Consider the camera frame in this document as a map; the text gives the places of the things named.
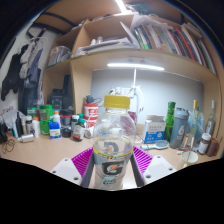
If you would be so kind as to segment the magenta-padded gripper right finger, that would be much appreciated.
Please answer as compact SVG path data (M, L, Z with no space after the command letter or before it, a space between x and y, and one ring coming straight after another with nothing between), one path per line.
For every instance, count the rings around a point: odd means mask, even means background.
M138 187L176 172L176 169L162 155L152 156L138 147L133 148L131 166Z

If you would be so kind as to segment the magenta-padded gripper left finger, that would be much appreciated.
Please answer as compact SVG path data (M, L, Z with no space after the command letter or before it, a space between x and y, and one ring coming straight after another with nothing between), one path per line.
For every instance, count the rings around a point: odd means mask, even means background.
M88 188L94 168L93 148L90 147L72 159L63 158L51 173L78 186Z

